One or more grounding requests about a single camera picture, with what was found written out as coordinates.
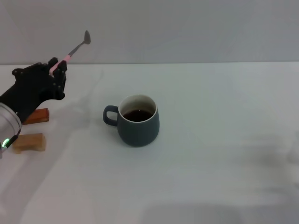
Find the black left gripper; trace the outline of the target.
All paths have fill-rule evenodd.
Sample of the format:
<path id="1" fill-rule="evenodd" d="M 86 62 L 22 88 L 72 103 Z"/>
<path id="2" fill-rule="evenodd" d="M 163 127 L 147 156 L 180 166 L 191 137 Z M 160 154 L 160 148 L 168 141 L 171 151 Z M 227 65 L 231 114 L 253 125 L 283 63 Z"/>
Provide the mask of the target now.
<path id="1" fill-rule="evenodd" d="M 47 63 L 36 63 L 26 68 L 17 68 L 12 71 L 15 83 L 4 92 L 0 101 L 13 110 L 24 122 L 43 102 L 65 97 L 64 88 L 66 83 L 67 62 L 62 61 L 53 71 L 54 78 L 49 75 L 49 70 L 56 63 L 56 57 Z"/>

